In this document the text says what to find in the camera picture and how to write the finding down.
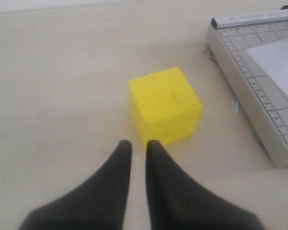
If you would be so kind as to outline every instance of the white wall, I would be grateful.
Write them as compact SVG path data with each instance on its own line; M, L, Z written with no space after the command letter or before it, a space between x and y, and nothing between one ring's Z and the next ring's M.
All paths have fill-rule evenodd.
M116 3L126 1L136 0L0 0L0 12L89 4Z

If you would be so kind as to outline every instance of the white table surface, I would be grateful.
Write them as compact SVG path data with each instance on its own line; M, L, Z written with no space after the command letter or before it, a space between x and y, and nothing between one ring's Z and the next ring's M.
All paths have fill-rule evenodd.
M213 16L278 9L276 0L160 0L0 14L0 230L93 174L120 139L133 143L125 230L149 230L145 150L127 81L178 66L204 104L193 137L166 146L195 180L288 230L288 168L253 139L210 61Z

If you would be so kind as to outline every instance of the foam cube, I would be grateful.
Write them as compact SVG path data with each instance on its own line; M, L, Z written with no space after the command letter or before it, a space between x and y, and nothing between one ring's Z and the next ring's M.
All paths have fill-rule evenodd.
M203 105L179 68L129 81L131 116L144 144L162 145L190 137Z

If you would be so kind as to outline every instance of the paper cutter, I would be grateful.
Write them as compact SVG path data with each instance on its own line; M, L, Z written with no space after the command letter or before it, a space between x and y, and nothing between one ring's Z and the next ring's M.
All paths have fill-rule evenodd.
M277 167L288 166L288 96L245 50L287 38L288 10L213 18L207 34L212 53Z

